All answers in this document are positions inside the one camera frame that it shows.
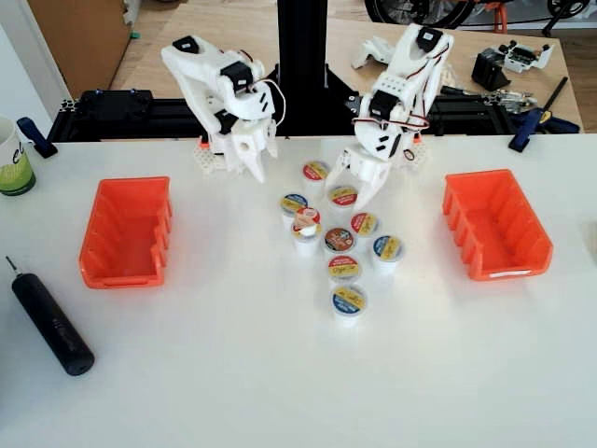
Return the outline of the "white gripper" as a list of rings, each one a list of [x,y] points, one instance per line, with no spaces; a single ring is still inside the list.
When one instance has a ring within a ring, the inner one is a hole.
[[[344,149],[326,177],[325,192],[333,187],[352,161],[352,175],[359,181],[354,203],[357,211],[363,209],[385,184],[392,167],[389,160],[410,151],[410,128],[403,121],[374,118],[355,118],[353,125],[357,141],[374,158],[353,156],[350,149]]]
[[[257,83],[249,91],[227,91],[223,102],[232,115],[243,120],[267,119],[275,113],[271,89],[267,83]],[[237,157],[260,183],[265,182],[261,152],[266,148],[274,159],[278,158],[276,131],[274,119],[268,119],[265,126],[257,121],[237,121],[231,129]]]

